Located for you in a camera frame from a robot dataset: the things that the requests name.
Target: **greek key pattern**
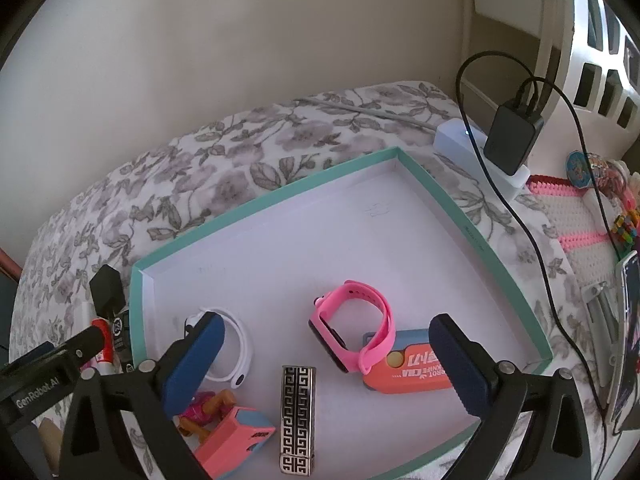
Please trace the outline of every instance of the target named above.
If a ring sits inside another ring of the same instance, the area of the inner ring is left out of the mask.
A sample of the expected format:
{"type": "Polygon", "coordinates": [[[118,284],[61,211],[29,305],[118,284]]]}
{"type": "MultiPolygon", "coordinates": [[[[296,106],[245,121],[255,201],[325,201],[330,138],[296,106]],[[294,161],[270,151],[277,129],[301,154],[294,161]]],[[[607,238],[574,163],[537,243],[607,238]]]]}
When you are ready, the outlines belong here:
{"type": "Polygon", "coordinates": [[[282,369],[280,470],[311,475],[314,468],[314,410],[316,369],[285,366],[282,369]]]}

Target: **shallow tray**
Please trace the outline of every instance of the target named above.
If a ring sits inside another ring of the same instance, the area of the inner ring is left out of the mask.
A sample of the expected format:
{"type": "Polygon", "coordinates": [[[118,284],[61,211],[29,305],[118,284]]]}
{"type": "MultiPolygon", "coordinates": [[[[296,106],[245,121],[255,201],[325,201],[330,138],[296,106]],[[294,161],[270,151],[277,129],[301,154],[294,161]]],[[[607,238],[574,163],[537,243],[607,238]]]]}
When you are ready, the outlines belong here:
{"type": "MultiPolygon", "coordinates": [[[[239,403],[280,424],[283,365],[317,368],[318,480],[393,479],[468,438],[477,419],[453,389],[386,396],[343,374],[309,330],[314,298],[344,280],[378,288],[398,330],[448,312],[496,360],[541,372],[552,354],[515,282],[482,235],[399,148],[313,174],[219,216],[140,260],[130,288],[136,364],[157,359],[201,306],[235,311],[255,346],[239,403]]],[[[352,349],[380,313],[354,301],[332,325],[352,349]]],[[[214,364],[226,372],[238,340],[214,364]]],[[[202,389],[219,390],[205,381],[202,389]]],[[[279,435],[232,478],[284,478],[279,435]]]]}

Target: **blue gripper pad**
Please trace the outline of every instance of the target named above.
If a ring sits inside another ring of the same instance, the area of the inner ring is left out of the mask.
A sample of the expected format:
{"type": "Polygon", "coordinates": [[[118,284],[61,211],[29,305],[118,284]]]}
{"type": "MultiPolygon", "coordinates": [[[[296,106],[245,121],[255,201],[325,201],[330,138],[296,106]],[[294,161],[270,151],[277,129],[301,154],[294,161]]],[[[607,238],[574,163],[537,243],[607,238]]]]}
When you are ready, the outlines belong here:
{"type": "Polygon", "coordinates": [[[225,341],[225,322],[207,312],[185,339],[175,341],[158,361],[164,412],[171,418],[187,409],[225,341]]]}
{"type": "Polygon", "coordinates": [[[449,314],[431,320],[429,340],[467,413],[485,418],[498,387],[494,360],[482,345],[469,341],[449,314]]]}

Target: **metal screw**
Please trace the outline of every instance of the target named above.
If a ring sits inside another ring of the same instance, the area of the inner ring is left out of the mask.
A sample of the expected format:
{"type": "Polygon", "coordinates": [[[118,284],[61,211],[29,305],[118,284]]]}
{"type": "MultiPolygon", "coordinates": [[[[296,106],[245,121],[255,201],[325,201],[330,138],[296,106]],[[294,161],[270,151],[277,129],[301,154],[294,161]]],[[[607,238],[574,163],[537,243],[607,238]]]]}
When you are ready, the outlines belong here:
{"type": "Polygon", "coordinates": [[[560,377],[562,377],[563,379],[567,379],[568,381],[574,378],[574,375],[571,373],[571,370],[569,370],[569,368],[560,368],[558,370],[558,375],[560,375],[560,377]]]}
{"type": "Polygon", "coordinates": [[[498,370],[503,374],[513,374],[514,371],[516,371],[516,367],[511,361],[500,361],[500,363],[498,363],[498,370]]]}
{"type": "Polygon", "coordinates": [[[140,363],[138,370],[146,374],[153,371],[155,367],[156,367],[156,362],[153,359],[146,359],[145,361],[142,361],[140,363]]]}
{"type": "Polygon", "coordinates": [[[95,368],[85,368],[82,370],[80,377],[82,377],[85,381],[91,379],[95,375],[95,368]]]}

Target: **floral tablecloth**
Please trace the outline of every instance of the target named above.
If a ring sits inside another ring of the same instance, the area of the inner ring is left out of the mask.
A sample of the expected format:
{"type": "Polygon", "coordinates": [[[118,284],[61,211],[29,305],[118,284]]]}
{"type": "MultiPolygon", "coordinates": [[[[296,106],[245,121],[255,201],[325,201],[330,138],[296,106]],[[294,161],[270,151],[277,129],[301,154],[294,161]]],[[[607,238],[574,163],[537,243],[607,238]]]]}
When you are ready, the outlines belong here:
{"type": "MultiPolygon", "coordinates": [[[[90,300],[89,280],[102,264],[120,271],[128,292],[131,266],[137,260],[207,219],[313,172],[364,153],[400,146],[456,200],[513,275],[552,346],[554,361],[549,373],[561,366],[572,370],[596,468],[603,441],[600,416],[586,374],[553,322],[540,268],[524,232],[497,199],[482,192],[477,180],[434,153],[432,133],[330,105],[407,114],[436,128],[460,116],[455,103],[435,86],[419,81],[317,97],[328,104],[292,100],[206,124],[117,168],[53,215],[39,229],[25,262],[14,309],[10,359],[46,340],[58,344],[69,338],[74,309],[80,301],[90,300]]],[[[562,322],[593,365],[580,291],[555,227],[528,190],[517,197],[514,208],[540,246],[562,322]]],[[[69,405],[67,398],[47,416],[63,427],[69,405]]],[[[495,478],[506,475],[526,425],[523,416],[495,478]]],[[[139,430],[131,425],[129,431],[149,476],[158,477],[139,430]]],[[[441,478],[461,449],[407,478],[441,478]]]]}

